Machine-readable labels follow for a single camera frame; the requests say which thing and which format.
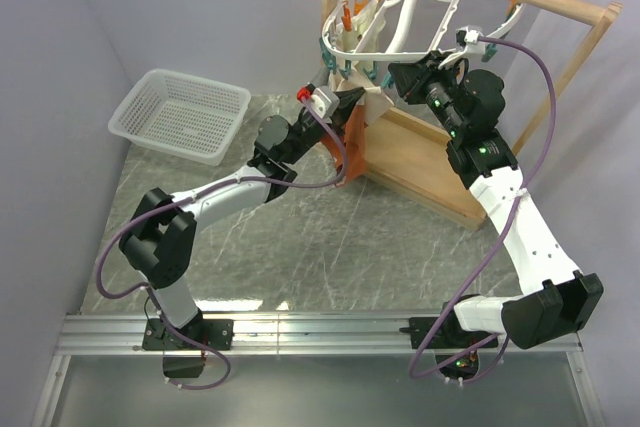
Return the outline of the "orange underwear with beige waistband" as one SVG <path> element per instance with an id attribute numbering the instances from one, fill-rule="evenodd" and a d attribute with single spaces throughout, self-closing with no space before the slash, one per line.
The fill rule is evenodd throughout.
<path id="1" fill-rule="evenodd" d="M 346 126 L 343 128 L 344 133 L 339 135 L 346 151 L 347 164 L 344 164 L 337 144 L 328 134 L 324 134 L 321 139 L 322 145 L 333 158 L 336 173 L 339 174 L 343 169 L 346 169 L 344 178 L 337 183 L 337 186 L 343 186 L 366 172 L 365 129 L 393 108 L 394 102 L 381 87 L 375 86 L 364 74 L 354 73 L 348 79 L 340 81 L 337 81 L 337 78 L 338 76 L 335 75 L 333 80 L 338 92 L 356 87 L 365 89 L 365 94 L 356 103 Z"/>

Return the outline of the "white oval clip hanger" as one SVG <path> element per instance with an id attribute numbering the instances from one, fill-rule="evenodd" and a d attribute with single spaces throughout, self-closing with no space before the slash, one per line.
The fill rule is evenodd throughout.
<path id="1" fill-rule="evenodd" d="M 379 34 L 379 50 L 363 52 L 370 32 L 356 49 L 342 47 L 343 16 L 356 15 L 356 5 L 371 0 L 338 0 L 327 15 L 320 45 L 324 57 L 339 66 L 368 67 L 376 62 L 413 61 L 432 50 L 455 47 L 455 32 L 464 26 L 479 27 L 487 37 L 503 38 L 517 24 L 524 11 L 518 0 L 379 0 L 372 27 L 385 19 Z"/>

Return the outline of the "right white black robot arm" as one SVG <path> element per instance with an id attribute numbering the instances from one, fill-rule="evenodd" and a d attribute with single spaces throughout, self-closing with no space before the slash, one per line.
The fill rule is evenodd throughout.
<path id="1" fill-rule="evenodd" d="M 435 51 L 389 74 L 410 105 L 425 104 L 448 132 L 446 153 L 465 189 L 481 205 L 516 270 L 520 295 L 465 294 L 451 299 L 430 335 L 460 347 L 476 332 L 506 335 L 529 349 L 582 330 L 603 293 L 559 245 L 526 186 L 516 156 L 497 129 L 505 108 L 503 80 L 471 70 L 465 59 L 445 63 Z"/>

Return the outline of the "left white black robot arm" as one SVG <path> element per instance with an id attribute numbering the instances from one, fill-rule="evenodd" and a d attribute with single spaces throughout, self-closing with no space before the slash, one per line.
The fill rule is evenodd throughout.
<path id="1" fill-rule="evenodd" d="M 293 165 L 322 141 L 332 142 L 344 159 L 340 136 L 364 94 L 362 87 L 334 92 L 309 84 L 299 92 L 296 120 L 265 118 L 252 158 L 235 173 L 191 191 L 168 194 L 156 188 L 145 194 L 118 247 L 148 284 L 166 337 L 176 347 L 200 348 L 210 338 L 185 281 L 196 237 L 228 216 L 282 196 L 296 184 Z"/>

